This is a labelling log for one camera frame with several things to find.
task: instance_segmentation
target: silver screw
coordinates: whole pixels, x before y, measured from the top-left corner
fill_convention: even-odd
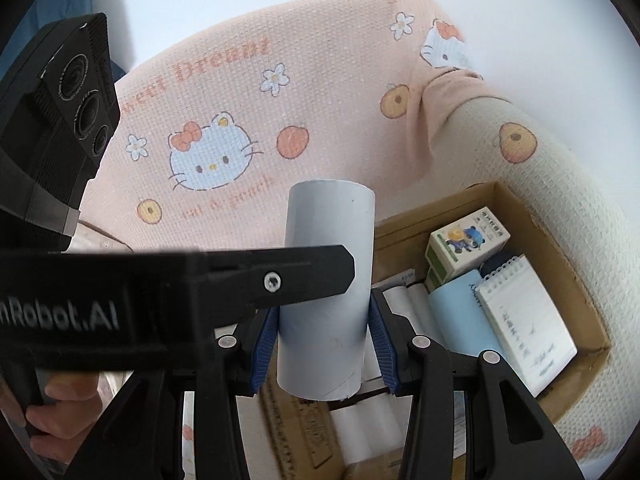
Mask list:
[[[412,343],[418,348],[428,348],[431,344],[431,339],[425,335],[417,335],[412,339]]]
[[[498,364],[500,362],[500,355],[493,350],[489,350],[488,352],[482,354],[482,358],[492,365]]]
[[[220,348],[233,348],[236,346],[238,340],[232,335],[223,335],[220,339],[218,339],[218,346]]]
[[[280,275],[277,272],[267,272],[264,275],[264,288],[266,288],[269,292],[277,292],[280,290],[280,286],[282,285],[282,280],[280,279]]]

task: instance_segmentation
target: spiral binding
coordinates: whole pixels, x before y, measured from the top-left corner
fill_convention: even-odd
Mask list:
[[[474,286],[473,291],[476,292],[480,286],[486,285],[482,288],[482,292],[491,294],[506,283],[507,280],[513,278],[516,273],[524,267],[524,262],[520,257],[514,256],[511,260],[486,275],[480,283]]]

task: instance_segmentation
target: red bow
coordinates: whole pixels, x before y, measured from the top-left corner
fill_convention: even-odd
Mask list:
[[[449,23],[447,22],[436,20],[436,28],[438,29],[438,34],[441,35],[443,40],[448,40],[449,38],[458,38],[460,41],[463,41],[460,31],[455,26],[449,25]]]
[[[191,147],[191,143],[202,138],[202,130],[198,126],[198,123],[189,121],[182,127],[182,131],[175,134],[171,138],[171,144],[179,152],[188,152]]]

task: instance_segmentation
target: camera lens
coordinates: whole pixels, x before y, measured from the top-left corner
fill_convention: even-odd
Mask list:
[[[65,101],[69,101],[78,93],[86,76],[87,65],[84,54],[78,54],[66,64],[60,77],[60,97]]]
[[[82,101],[82,104],[78,108],[78,113],[76,114],[76,134],[78,134],[78,137],[84,139],[89,134],[89,130],[98,117],[99,109],[100,99],[98,97],[98,91],[94,90],[84,98],[84,101]]]
[[[104,126],[100,127],[94,139],[94,155],[95,156],[100,155],[104,151],[107,145],[108,137],[109,137],[109,129],[105,124]]]

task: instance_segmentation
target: white notebook cover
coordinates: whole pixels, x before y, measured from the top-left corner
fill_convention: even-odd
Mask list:
[[[512,258],[476,286],[506,358],[537,396],[577,354],[558,309],[527,257]]]

